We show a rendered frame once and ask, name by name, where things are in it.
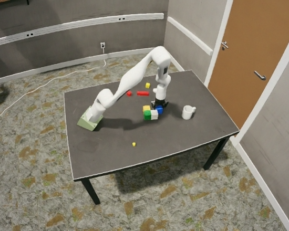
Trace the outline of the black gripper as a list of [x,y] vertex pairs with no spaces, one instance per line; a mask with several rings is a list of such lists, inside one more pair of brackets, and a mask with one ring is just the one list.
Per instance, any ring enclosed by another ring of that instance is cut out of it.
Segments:
[[[153,105],[154,103],[155,103],[155,105]],[[164,107],[166,108],[167,105],[168,105],[168,100],[165,101],[165,99],[159,100],[159,99],[156,98],[155,101],[151,101],[151,104],[152,104],[152,108],[154,108],[154,110],[156,110],[157,106],[161,106],[161,105],[162,105],[162,108],[164,108]]]

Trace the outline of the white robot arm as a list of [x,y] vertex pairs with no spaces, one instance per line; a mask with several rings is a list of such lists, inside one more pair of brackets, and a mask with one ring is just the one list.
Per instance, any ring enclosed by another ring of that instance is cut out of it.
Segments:
[[[143,79],[146,69],[152,61],[158,66],[158,77],[156,76],[156,81],[160,83],[158,84],[157,89],[153,89],[153,92],[156,93],[157,99],[165,99],[167,86],[171,80],[171,77],[167,72],[170,66],[171,57],[162,46],[159,46],[152,50],[141,62],[122,77],[119,88],[114,96],[109,89],[104,89],[98,94],[94,104],[86,113],[87,120],[96,122],[107,108],[110,108],[126,92],[137,85]],[[101,101],[101,103],[99,101]]]

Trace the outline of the white mug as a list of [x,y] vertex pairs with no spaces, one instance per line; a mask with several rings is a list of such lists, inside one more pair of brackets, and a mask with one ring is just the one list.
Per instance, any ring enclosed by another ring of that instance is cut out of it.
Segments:
[[186,120],[191,119],[192,113],[195,112],[195,107],[191,107],[191,106],[185,106],[183,108],[183,113],[182,113],[182,117]]

